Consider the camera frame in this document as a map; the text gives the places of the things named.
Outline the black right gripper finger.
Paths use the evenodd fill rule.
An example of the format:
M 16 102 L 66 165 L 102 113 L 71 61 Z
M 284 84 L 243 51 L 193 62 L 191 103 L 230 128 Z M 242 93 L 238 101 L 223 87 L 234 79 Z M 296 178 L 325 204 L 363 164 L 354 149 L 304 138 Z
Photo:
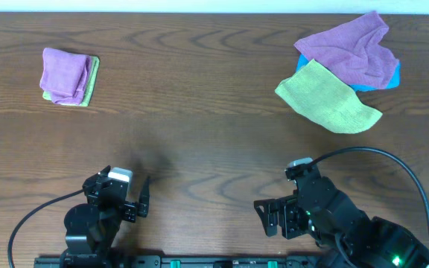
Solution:
M 261 222 L 266 236 L 272 237 L 278 232 L 279 213 L 277 211 L 261 211 Z
M 280 199 L 256 200 L 253 205 L 260 218 L 278 217 L 284 211 Z

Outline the purple cloth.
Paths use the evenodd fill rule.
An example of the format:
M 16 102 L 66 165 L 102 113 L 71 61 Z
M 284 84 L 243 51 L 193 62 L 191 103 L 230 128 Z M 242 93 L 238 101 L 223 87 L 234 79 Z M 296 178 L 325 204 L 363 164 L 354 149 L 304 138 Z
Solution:
M 400 63 L 380 45 L 389 26 L 375 12 L 296 41 L 293 46 L 308 62 L 316 60 L 345 84 L 386 89 Z
M 79 105 L 84 97 L 92 67 L 92 58 L 54 48 L 42 53 L 43 73 L 40 87 L 55 104 Z

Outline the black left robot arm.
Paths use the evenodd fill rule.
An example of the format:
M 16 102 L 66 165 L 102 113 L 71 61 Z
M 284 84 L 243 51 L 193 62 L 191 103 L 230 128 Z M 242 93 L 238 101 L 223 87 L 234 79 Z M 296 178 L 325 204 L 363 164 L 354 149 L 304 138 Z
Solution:
M 112 248 L 121 223 L 146 217 L 150 203 L 150 180 L 146 179 L 139 200 L 130 202 L 133 172 L 107 166 L 85 180 L 87 202 L 65 215 L 67 249 L 60 256 L 61 267 L 131 267 L 133 257 Z

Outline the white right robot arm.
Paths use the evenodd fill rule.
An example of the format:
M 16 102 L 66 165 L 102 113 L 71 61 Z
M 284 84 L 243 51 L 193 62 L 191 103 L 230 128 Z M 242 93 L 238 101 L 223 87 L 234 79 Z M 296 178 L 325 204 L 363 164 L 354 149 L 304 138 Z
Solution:
M 410 231 L 369 218 L 328 177 L 300 178 L 296 186 L 290 196 L 254 202 L 268 237 L 279 229 L 288 240 L 310 235 L 355 267 L 429 267 L 429 249 Z

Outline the olive green flat cloth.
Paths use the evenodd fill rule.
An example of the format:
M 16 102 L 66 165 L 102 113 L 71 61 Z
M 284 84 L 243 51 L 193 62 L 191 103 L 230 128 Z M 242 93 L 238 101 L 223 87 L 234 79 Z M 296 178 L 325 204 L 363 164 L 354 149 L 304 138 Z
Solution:
M 275 89 L 294 112 L 337 134 L 369 130 L 382 117 L 326 67 L 311 60 Z

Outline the folded light green cloth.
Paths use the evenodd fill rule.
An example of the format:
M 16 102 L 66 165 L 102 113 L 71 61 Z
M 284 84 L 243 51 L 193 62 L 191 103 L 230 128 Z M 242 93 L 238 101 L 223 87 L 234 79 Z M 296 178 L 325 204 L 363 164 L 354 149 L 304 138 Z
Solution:
M 98 69 L 100 66 L 100 60 L 96 56 L 91 56 L 91 58 L 92 58 L 92 66 L 90 70 L 89 79 L 87 80 L 87 83 L 86 83 L 83 99 L 78 104 L 78 106 L 88 106 L 94 92 L 95 82 L 97 79 Z

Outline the blue cloth under pile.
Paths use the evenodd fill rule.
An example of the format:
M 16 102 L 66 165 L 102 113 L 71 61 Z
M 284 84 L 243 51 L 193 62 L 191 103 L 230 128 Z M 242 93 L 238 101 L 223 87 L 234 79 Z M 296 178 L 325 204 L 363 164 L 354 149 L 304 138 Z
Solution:
M 308 64 L 308 59 L 301 54 L 299 56 L 299 60 L 297 62 L 296 71 L 299 71 L 303 66 L 306 66 Z M 393 73 L 392 78 L 390 79 L 389 83 L 387 84 L 386 89 L 394 89 L 398 87 L 401 83 L 401 63 L 398 63 L 398 65 L 395 68 L 395 71 Z M 355 84 L 349 84 L 349 86 L 356 92 L 371 92 L 377 90 L 377 88 L 367 85 L 355 85 Z

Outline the purple crumpled cloth on pile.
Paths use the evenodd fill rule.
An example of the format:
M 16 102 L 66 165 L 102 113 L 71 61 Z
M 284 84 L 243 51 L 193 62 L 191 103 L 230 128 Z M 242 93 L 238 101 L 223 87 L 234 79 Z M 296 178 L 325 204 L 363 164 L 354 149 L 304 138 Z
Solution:
M 308 62 L 316 60 L 345 84 L 386 89 L 400 63 L 380 45 L 389 26 L 375 12 L 296 41 L 293 46 Z

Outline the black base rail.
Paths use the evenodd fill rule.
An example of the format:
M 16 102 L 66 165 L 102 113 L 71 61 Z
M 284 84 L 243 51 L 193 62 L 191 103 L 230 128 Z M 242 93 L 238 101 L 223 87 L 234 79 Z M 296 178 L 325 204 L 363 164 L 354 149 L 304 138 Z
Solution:
M 95 259 L 76 259 L 69 256 L 61 258 L 39 257 L 34 259 L 34 268 L 57 267 L 112 267 L 112 268 L 308 268 L 315 267 L 320 257 L 291 255 L 286 258 L 254 257 L 160 257 L 158 255 L 139 255 L 112 258 L 103 261 Z

